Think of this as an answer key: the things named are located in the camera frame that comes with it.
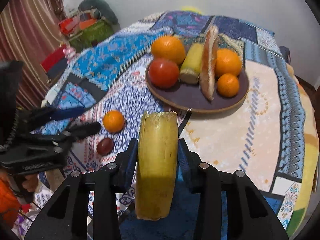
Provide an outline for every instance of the orange cloth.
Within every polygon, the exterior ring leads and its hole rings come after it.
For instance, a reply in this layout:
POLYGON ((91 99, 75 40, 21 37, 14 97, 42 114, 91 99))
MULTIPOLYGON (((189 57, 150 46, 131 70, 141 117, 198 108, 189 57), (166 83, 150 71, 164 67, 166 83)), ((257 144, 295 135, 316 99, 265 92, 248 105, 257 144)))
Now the orange cloth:
POLYGON ((9 227, 13 227, 17 219, 20 203, 7 183, 0 179, 0 214, 9 227))

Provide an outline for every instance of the green bag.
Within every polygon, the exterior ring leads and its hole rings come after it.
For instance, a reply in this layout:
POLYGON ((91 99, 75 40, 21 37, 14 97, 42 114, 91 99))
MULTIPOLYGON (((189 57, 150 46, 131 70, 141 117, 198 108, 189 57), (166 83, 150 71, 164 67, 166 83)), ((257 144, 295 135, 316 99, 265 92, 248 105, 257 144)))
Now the green bag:
POLYGON ((69 42, 70 45, 76 49, 76 52, 79 53, 83 49, 96 46, 112 34, 114 34, 112 27, 101 19, 72 37, 69 42))

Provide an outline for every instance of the small orange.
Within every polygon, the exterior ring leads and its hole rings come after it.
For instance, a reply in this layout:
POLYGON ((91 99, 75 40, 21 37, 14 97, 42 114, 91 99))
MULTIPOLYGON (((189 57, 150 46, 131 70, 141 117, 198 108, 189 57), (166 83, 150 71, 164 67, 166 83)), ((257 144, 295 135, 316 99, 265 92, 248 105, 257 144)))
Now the small orange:
POLYGON ((118 110, 111 110, 103 117, 103 126, 110 133, 120 132, 124 127, 124 117, 118 110))
POLYGON ((185 57, 186 51, 182 42, 173 36, 164 36, 157 39, 151 46, 151 54, 155 58, 166 58, 180 65, 185 57))
POLYGON ((236 76, 226 73, 217 81, 217 91, 220 95, 231 98, 239 92, 239 80, 236 76))
POLYGON ((231 73, 235 76, 241 72, 242 63, 238 54, 230 49, 218 49, 217 62, 215 66, 215 75, 220 77, 225 73, 231 73))

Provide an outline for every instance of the baguette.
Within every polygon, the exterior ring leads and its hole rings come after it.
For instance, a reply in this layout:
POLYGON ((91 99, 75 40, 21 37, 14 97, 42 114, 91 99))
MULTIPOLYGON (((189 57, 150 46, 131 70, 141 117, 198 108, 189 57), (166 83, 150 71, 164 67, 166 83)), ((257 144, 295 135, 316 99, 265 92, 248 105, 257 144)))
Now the baguette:
POLYGON ((200 87, 203 95, 213 100, 214 92, 214 67, 217 61, 219 29, 216 25, 209 28, 204 42, 200 68, 200 87))

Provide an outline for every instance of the white wall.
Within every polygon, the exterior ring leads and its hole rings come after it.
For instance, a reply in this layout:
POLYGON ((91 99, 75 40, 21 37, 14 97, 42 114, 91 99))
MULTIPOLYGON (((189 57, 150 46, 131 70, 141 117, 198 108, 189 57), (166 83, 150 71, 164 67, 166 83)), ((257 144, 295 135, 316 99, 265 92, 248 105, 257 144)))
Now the white wall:
MULTIPOLYGON (((82 0, 64 0, 77 8, 82 0)), ((304 0, 105 0, 121 27, 154 12, 190 5, 204 14, 241 18, 276 33, 279 46, 290 48, 295 74, 312 85, 320 78, 320 26, 304 0)))

